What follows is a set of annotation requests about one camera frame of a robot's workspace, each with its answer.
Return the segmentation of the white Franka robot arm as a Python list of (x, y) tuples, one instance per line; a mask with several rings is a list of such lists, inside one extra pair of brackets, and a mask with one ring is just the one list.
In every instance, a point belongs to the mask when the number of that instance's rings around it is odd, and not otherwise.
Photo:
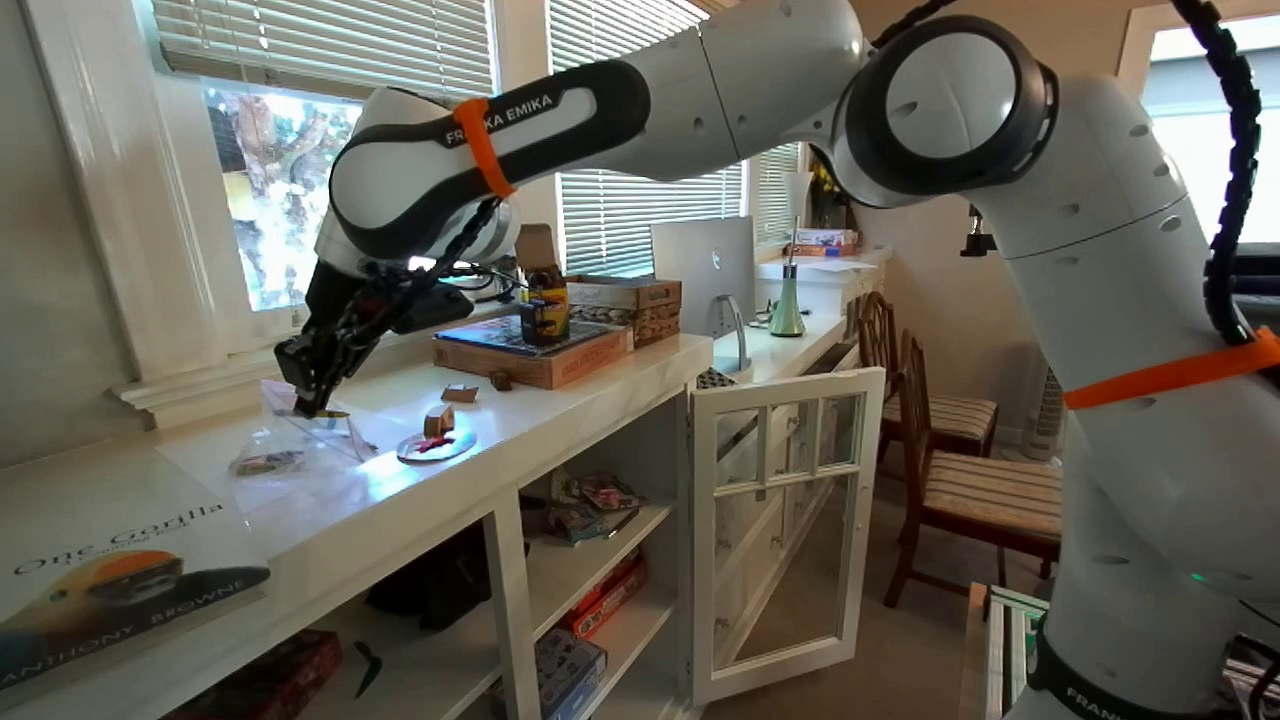
[(331, 162), (276, 363), (319, 414), (524, 181), (684, 181), (790, 141), (864, 209), (975, 205), (1062, 390), (1059, 577), (1011, 720), (1222, 720), (1222, 653), (1280, 603), (1275, 340), (1232, 296), (1241, 224), (1191, 209), (1115, 82), (991, 21), (867, 36), (849, 0), (740, 0), (485, 99), (384, 90)]

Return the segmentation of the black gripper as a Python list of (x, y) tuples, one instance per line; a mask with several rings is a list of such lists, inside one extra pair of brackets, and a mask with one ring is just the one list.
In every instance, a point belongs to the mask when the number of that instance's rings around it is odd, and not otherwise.
[(276, 345), (276, 370), (296, 390), (301, 418), (319, 418), (384, 331), (421, 331), (472, 311), (472, 302), (437, 271), (360, 282), (329, 260), (314, 263), (305, 303), (305, 328)]

